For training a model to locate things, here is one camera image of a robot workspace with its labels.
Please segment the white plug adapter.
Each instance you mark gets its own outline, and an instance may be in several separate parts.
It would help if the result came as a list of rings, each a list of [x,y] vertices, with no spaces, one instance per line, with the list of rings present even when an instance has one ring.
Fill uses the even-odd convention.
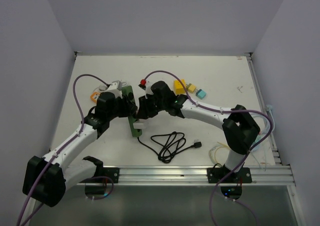
[[[140,121],[137,120],[133,123],[133,128],[136,130],[143,130],[147,127],[147,122],[146,121]]]

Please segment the green power strip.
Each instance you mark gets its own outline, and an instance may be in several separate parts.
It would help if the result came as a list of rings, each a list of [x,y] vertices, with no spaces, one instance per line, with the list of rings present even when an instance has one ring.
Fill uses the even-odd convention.
[[[129,106],[130,115],[127,118],[128,118],[128,123],[130,126],[131,135],[134,138],[139,138],[142,135],[142,130],[136,129],[134,127],[134,123],[138,121],[136,119],[136,112],[138,110],[138,107],[135,102],[134,92],[133,92],[132,86],[130,86],[130,85],[124,86],[122,88],[122,95],[128,99],[128,106]]]

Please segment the orange power strip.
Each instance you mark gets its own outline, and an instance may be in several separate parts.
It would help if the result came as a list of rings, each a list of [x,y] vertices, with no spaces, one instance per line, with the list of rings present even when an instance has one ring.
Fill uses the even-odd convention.
[[[91,94],[90,99],[96,104],[99,96],[100,96],[100,93],[97,92],[97,91],[94,91],[94,92]]]

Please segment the yellow cube socket adapter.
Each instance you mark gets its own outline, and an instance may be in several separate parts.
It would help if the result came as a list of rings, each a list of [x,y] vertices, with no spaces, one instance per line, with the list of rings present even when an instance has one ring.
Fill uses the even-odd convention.
[[[184,94],[186,88],[186,82],[184,79],[173,81],[173,91],[176,95]]]

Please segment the pale yellow plug adapter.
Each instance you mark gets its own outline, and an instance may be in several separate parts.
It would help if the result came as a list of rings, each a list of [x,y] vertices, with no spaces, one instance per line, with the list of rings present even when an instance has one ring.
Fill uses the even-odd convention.
[[[189,93],[194,93],[196,90],[197,90],[197,87],[192,84],[192,83],[189,83],[187,86],[186,86],[186,89]]]

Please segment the blue plug adapter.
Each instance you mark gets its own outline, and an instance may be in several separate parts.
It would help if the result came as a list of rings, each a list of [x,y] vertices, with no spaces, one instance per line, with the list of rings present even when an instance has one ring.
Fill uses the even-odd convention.
[[[199,89],[196,91],[195,95],[202,100],[206,97],[207,93],[204,90]]]

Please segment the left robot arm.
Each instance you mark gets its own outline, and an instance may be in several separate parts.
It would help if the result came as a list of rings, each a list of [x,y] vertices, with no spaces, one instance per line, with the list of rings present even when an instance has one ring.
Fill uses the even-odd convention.
[[[126,86],[119,97],[103,92],[72,136],[43,157],[33,156],[28,161],[22,192],[28,198],[54,207],[76,184],[101,181],[104,176],[101,160],[86,156],[78,165],[71,163],[109,128],[113,119],[134,116],[136,110],[131,86]]]

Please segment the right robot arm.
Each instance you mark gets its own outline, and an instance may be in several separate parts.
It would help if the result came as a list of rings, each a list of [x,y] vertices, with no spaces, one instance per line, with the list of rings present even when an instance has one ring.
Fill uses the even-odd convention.
[[[246,108],[218,108],[206,104],[200,107],[185,94],[175,94],[164,81],[155,83],[141,80],[138,85],[145,96],[138,98],[137,118],[147,120],[165,111],[173,117],[198,120],[221,129],[230,148],[223,167],[223,178],[235,182],[241,176],[241,167],[245,155],[256,140],[260,127],[249,112],[237,112]]]

